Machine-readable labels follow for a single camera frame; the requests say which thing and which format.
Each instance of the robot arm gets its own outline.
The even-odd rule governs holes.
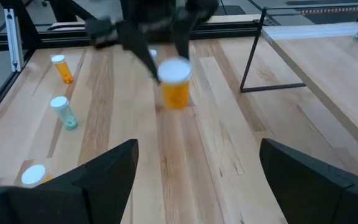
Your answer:
[[[144,34],[170,29],[178,54],[189,59],[189,32],[214,14],[218,0],[188,0],[185,8],[173,12],[161,10],[163,4],[166,2],[140,0],[135,5],[135,14],[128,21],[111,22],[110,18],[90,20],[86,21],[85,29],[97,49],[122,44],[124,49],[130,50],[146,65],[159,83],[157,67],[147,48]]]

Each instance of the pill bottle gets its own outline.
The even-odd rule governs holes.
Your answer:
[[[53,64],[55,64],[56,69],[58,70],[64,83],[69,84],[74,81],[70,69],[68,68],[66,57],[64,55],[54,55],[51,58],[51,61]]]
[[[78,126],[77,119],[70,108],[70,101],[64,96],[55,97],[50,101],[50,106],[56,111],[60,121],[67,130],[75,129]]]
[[[47,174],[47,170],[43,165],[30,166],[22,174],[22,183],[26,187],[35,187],[39,184],[45,183],[50,180],[50,175]]]
[[[182,57],[164,60],[158,67],[158,78],[167,108],[178,110],[188,106],[191,79],[189,60]]]

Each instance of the wooden tabletop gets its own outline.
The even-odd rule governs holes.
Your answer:
[[[120,46],[37,50],[0,105],[0,185],[21,185],[32,164],[56,177],[136,138],[139,163],[123,223],[286,223],[231,89],[225,40],[209,41],[208,50],[191,45],[191,100],[181,111],[164,108],[148,71]],[[158,62],[176,56],[172,46],[155,49]],[[66,56],[74,83],[61,81],[53,54]],[[60,95],[71,101],[75,130],[49,107]]]
[[[358,22],[264,27],[263,35],[358,140]]]

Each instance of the white lid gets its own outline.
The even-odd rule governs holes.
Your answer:
[[[189,60],[177,57],[163,61],[158,68],[158,77],[161,82],[178,84],[191,78],[191,65]]]
[[[155,58],[157,56],[157,51],[154,49],[149,49],[150,55]]]
[[[34,165],[24,171],[22,175],[23,184],[36,184],[44,180],[46,170],[43,165]]]
[[[64,62],[66,57],[64,55],[55,55],[51,58],[53,63],[62,63]]]
[[[67,98],[65,98],[64,96],[58,96],[53,98],[50,101],[50,106],[55,109],[55,110],[60,110],[65,108],[68,104],[69,104],[69,100]]]

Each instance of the wood grain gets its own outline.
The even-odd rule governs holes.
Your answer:
[[[267,27],[265,38],[358,140],[358,22]]]
[[[130,139],[139,163],[122,223],[286,223],[259,162],[263,137],[358,175],[358,143],[307,88],[239,94],[252,38],[190,45],[191,104],[166,110],[146,68],[120,46],[38,50],[0,105],[0,185],[32,164],[56,177]],[[172,45],[150,46],[160,63]],[[64,84],[50,55],[66,55]],[[298,78],[263,40],[248,85]],[[67,131],[48,106],[70,97]]]

